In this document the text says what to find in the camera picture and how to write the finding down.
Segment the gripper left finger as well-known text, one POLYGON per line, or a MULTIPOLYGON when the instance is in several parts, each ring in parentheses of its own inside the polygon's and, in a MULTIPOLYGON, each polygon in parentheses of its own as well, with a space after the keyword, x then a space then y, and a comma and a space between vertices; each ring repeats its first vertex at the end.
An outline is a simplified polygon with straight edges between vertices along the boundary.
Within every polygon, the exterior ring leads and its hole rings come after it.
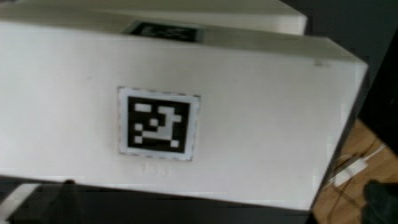
POLYGON ((0 201, 0 224, 78 224, 72 180, 17 185, 0 201))

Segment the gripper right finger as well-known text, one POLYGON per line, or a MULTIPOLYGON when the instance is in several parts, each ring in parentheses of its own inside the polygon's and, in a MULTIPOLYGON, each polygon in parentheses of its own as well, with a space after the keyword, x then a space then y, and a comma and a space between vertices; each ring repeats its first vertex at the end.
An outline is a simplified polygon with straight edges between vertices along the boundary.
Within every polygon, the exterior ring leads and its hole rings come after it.
POLYGON ((364 186, 360 224, 398 224, 398 183, 371 180, 364 186))

